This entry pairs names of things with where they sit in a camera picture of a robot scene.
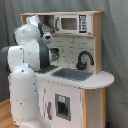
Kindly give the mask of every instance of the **gray wall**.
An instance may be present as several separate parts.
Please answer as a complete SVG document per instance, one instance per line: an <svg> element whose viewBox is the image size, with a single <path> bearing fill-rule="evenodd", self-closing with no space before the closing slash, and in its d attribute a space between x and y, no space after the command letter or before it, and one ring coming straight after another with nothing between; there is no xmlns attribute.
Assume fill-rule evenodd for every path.
<svg viewBox="0 0 128 128"><path fill-rule="evenodd" d="M116 78L115 83L107 88L107 120L114 128L128 128L128 0L4 1L10 45L14 45L12 39L14 28L21 25L20 13L104 11L102 22L103 70L112 73Z"/></svg>
<svg viewBox="0 0 128 128"><path fill-rule="evenodd" d="M3 0L0 0L0 49L8 46ZM9 98L8 80L5 71L0 68L0 102Z"/></svg>

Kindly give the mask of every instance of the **microwave control panel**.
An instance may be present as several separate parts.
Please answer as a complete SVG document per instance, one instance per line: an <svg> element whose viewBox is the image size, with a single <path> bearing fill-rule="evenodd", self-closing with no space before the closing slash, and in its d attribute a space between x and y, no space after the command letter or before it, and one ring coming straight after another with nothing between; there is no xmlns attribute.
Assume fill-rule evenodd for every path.
<svg viewBox="0 0 128 128"><path fill-rule="evenodd" d="M86 15L79 15L79 33L87 33Z"/></svg>

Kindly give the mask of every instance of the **door handle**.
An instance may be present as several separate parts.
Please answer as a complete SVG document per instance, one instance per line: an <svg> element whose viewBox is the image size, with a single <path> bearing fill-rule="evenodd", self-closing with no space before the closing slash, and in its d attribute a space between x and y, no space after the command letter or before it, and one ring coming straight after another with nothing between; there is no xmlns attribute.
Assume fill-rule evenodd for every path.
<svg viewBox="0 0 128 128"><path fill-rule="evenodd" d="M52 120L52 116L50 115L50 108L51 108L51 102L48 102L48 107L47 107L48 118L49 120Z"/></svg>
<svg viewBox="0 0 128 128"><path fill-rule="evenodd" d="M59 17L56 17L55 19L55 29L56 31L59 31L59 28L57 27L57 22L59 21Z"/></svg>

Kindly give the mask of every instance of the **sink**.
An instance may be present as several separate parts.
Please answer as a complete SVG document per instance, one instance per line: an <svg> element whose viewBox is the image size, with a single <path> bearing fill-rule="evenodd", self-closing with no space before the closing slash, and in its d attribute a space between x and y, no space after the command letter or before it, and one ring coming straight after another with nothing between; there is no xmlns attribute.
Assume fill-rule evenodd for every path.
<svg viewBox="0 0 128 128"><path fill-rule="evenodd" d="M93 73L88 71L80 71L70 68L62 68L52 74L52 76L54 77L60 77L63 79L74 80L74 81L84 81L92 75Z"/></svg>

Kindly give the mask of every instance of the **cabinet door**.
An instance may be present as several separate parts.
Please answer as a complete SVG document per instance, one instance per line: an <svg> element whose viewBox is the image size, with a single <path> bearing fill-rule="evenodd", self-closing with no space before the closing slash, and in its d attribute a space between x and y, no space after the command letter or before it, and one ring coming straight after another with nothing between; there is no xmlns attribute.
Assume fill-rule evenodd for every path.
<svg viewBox="0 0 128 128"><path fill-rule="evenodd" d="M81 89L46 82L47 112L52 128L82 128Z"/></svg>

